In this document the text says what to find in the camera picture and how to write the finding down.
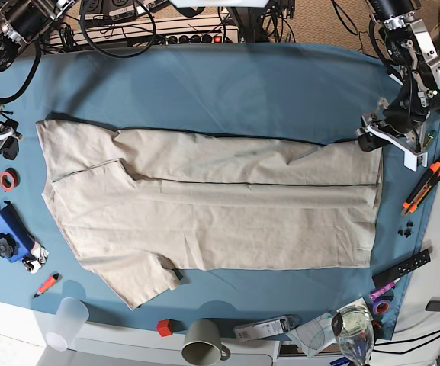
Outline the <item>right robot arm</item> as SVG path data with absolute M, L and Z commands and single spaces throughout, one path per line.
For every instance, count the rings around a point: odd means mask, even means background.
M 30 45 L 35 57 L 23 85 L 11 96 L 0 98 L 0 155 L 13 160 L 19 153 L 18 122 L 3 111 L 4 106 L 20 98 L 27 90 L 40 64 L 40 37 L 75 4 L 61 1 L 7 1 L 0 8 L 0 72 L 8 69 Z

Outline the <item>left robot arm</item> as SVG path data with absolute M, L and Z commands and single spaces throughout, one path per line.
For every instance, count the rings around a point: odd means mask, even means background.
M 402 83 L 395 99 L 358 131 L 361 150 L 370 152 L 388 144 L 368 128 L 389 137 L 422 136 L 432 111 L 440 111 L 440 57 L 430 33 L 416 11 L 419 1 L 368 1 L 371 12 L 369 38 L 388 75 Z

